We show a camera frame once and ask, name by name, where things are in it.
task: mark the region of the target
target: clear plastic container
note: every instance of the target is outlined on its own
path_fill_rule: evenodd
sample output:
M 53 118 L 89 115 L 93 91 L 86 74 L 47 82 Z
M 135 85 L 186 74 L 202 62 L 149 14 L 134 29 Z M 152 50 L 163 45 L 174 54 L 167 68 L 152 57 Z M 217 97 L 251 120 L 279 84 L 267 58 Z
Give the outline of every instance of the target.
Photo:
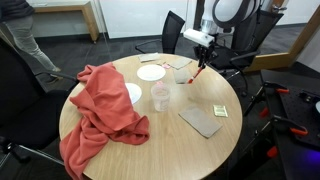
M 159 83 L 151 87 L 154 107 L 157 111 L 167 111 L 170 101 L 170 88 L 167 84 Z

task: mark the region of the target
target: chair wheel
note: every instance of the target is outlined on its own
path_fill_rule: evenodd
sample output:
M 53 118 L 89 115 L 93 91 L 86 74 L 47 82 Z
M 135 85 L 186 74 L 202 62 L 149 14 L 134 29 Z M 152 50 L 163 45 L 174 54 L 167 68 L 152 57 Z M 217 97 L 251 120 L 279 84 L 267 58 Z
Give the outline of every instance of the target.
M 242 93 L 241 93 L 241 96 L 242 96 L 242 97 L 247 97 L 247 95 L 248 95 L 247 92 L 242 92 Z
M 223 77 L 226 77 L 227 76 L 227 72 L 225 72 L 225 71 L 221 72 L 220 75 L 223 76 Z
M 30 156 L 20 156 L 20 159 L 18 160 L 19 163 L 28 163 L 31 160 Z

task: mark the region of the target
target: gray pants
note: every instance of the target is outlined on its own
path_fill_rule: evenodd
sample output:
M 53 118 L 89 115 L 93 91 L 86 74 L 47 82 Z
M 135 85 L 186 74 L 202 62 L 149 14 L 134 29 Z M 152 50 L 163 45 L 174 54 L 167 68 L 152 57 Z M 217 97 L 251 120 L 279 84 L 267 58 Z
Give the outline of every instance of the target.
M 8 27 L 19 49 L 36 58 L 47 70 L 58 70 L 48 56 L 40 50 L 31 33 L 33 25 L 32 16 L 6 21 L 4 24 Z

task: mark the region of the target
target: black chair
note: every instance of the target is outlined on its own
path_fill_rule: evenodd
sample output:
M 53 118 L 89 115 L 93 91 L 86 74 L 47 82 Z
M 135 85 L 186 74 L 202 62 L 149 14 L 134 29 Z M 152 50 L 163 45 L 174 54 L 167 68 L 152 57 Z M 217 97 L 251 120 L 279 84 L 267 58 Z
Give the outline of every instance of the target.
M 77 80 L 61 73 L 45 72 L 74 81 L 68 90 L 45 92 L 24 59 L 1 38 L 0 54 L 2 153 L 6 157 L 12 154 L 19 162 L 27 162 L 29 157 L 18 156 L 16 152 L 22 148 L 63 165 L 62 161 L 40 150 L 58 138 L 60 112 Z
M 181 32 L 181 29 L 184 25 L 185 21 L 173 13 L 172 11 L 169 11 L 168 16 L 166 18 L 166 21 L 163 26 L 162 30 L 162 37 L 161 39 L 155 39 L 147 42 L 143 42 L 140 44 L 137 44 L 135 46 L 135 49 L 140 51 L 141 53 L 145 54 L 146 52 L 141 50 L 139 47 L 154 43 L 154 42 L 161 42 L 162 43 L 162 52 L 167 54 L 174 54 L 177 41 Z
M 220 74 L 224 76 L 227 70 L 235 70 L 234 74 L 226 76 L 227 80 L 240 74 L 245 82 L 242 96 L 246 96 L 248 92 L 248 83 L 243 70 L 251 65 L 256 55 L 260 54 L 259 46 L 282 16 L 283 14 L 258 10 L 235 27 L 231 48 L 219 45 L 215 47 L 215 53 L 208 65 L 222 71 Z

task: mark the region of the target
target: red cloth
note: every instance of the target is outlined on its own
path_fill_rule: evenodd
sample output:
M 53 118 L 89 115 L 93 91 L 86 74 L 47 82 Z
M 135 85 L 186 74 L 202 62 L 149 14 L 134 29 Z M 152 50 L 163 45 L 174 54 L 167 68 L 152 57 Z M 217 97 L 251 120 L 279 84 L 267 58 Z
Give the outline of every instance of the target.
M 78 79 L 86 86 L 70 101 L 83 117 L 60 143 L 66 170 L 73 179 L 82 179 L 90 158 L 109 139 L 135 145 L 149 139 L 149 120 L 133 110 L 123 76 L 112 63 L 87 65 Z

